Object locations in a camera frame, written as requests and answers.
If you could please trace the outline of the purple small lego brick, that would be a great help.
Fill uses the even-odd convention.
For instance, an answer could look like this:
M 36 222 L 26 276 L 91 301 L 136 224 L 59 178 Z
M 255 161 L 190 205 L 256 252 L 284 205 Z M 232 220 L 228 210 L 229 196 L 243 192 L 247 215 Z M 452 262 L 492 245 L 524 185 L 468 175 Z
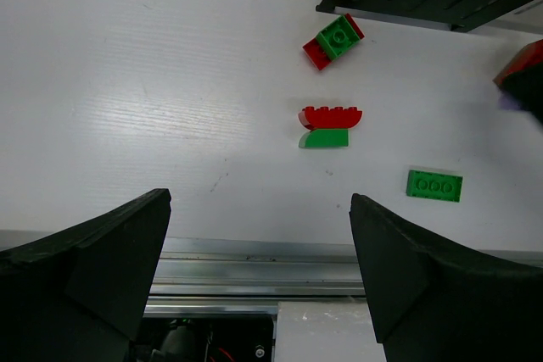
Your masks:
M 498 103 L 500 109 L 511 111 L 524 111 L 523 105 L 517 99 L 506 93 L 501 94 Z

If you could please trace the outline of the green lego plate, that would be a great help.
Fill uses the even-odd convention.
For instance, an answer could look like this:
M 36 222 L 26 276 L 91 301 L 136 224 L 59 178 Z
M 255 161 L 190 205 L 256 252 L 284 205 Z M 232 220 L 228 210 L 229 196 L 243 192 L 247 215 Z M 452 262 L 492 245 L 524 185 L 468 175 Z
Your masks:
M 406 184 L 406 195 L 411 198 L 459 203 L 462 182 L 463 178 L 459 175 L 410 170 Z

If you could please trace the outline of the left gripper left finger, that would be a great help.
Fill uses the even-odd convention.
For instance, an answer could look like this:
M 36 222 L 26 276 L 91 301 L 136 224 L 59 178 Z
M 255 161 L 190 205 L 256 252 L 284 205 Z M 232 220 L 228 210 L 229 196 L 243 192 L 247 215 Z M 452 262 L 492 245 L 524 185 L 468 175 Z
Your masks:
M 1 252 L 3 361 L 122 361 L 134 341 L 171 217 L 154 189 Z

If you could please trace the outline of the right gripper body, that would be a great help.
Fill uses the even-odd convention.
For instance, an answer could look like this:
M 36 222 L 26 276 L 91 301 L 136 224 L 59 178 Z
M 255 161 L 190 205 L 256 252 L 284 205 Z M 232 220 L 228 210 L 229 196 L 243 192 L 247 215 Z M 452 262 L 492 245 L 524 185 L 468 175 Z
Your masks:
M 501 88 L 542 124 L 541 67 L 528 67 L 510 74 L 503 80 Z

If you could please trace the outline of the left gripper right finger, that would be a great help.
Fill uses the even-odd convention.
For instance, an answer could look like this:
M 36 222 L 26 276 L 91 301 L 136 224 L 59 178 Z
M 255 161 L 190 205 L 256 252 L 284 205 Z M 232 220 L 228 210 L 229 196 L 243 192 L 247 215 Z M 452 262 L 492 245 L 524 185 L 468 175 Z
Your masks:
M 541 360 L 540 268 L 464 247 L 360 194 L 350 224 L 387 360 Z

